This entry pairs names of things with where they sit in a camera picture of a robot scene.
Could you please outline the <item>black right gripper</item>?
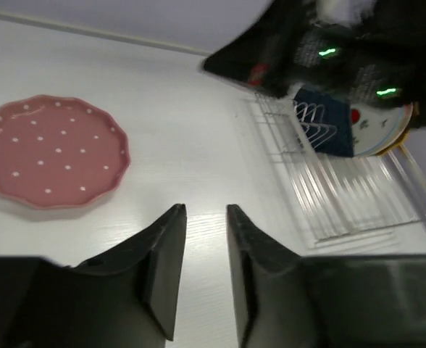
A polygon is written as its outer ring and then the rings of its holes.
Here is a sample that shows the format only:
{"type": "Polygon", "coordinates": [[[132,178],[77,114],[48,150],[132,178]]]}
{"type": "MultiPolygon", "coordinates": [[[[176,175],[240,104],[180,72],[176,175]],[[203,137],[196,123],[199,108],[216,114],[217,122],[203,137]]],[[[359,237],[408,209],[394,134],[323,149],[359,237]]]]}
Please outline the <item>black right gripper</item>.
{"type": "Polygon", "coordinates": [[[306,22],[303,7],[267,7],[242,34],[209,55],[201,70],[244,88],[275,98],[284,97],[289,84],[281,82],[278,65],[285,40],[306,22]]]}

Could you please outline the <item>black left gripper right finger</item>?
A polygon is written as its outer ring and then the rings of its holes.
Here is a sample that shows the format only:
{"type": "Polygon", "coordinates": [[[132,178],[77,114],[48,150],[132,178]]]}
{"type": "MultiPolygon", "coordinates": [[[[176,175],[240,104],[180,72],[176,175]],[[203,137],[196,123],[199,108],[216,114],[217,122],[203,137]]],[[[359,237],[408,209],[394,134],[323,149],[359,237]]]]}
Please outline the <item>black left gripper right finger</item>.
{"type": "Polygon", "coordinates": [[[303,257],[227,207],[240,347],[426,347],[426,254],[303,257]]]}

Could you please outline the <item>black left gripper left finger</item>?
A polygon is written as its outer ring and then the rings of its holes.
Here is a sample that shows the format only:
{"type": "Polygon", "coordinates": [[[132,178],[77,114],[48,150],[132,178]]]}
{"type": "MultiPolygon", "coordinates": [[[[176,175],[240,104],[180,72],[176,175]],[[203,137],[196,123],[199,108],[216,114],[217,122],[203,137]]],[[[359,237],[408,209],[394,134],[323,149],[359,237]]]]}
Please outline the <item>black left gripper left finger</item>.
{"type": "Polygon", "coordinates": [[[187,212],[75,267],[0,257],[0,347],[164,347],[173,340],[187,212]]]}

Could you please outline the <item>dark blue leaf plate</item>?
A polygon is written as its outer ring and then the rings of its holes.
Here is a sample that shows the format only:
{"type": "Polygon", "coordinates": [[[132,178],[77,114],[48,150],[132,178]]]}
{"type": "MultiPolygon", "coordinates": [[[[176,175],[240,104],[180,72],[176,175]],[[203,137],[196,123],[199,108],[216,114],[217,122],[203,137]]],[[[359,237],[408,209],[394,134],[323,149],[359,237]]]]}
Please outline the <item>dark blue leaf plate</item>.
{"type": "Polygon", "coordinates": [[[353,157],[354,140],[347,103],[301,88],[293,98],[298,121],[316,152],[353,157]]]}

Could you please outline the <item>white watermelon plate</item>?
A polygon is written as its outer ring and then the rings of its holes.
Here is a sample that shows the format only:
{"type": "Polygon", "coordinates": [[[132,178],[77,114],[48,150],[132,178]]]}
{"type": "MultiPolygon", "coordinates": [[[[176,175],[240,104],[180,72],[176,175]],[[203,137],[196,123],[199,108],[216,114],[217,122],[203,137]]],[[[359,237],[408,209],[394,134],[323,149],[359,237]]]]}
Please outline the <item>white watermelon plate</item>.
{"type": "Polygon", "coordinates": [[[355,157],[375,156],[404,134],[412,118],[412,104],[394,109],[351,105],[351,132],[355,157]]]}

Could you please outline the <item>pink polka dot plate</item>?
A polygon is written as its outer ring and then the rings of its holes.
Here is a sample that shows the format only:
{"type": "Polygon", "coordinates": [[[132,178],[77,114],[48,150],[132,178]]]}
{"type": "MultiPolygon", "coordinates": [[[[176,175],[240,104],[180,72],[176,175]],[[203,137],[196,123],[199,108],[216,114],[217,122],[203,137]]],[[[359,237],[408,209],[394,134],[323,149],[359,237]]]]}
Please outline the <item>pink polka dot plate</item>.
{"type": "Polygon", "coordinates": [[[38,95],[0,106],[0,196],[40,210],[82,207],[114,191],[128,137],[82,99],[38,95]]]}

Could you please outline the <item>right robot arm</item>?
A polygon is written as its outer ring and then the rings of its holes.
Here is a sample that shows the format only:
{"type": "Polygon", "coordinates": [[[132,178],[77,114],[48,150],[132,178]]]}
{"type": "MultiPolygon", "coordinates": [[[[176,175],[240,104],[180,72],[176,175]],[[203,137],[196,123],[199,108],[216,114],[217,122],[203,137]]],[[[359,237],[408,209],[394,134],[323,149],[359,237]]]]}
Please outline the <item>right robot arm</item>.
{"type": "Polygon", "coordinates": [[[416,103],[426,126],[426,1],[348,1],[347,14],[329,22],[315,1],[273,1],[201,68],[278,99],[305,83],[378,109],[416,103]]]}

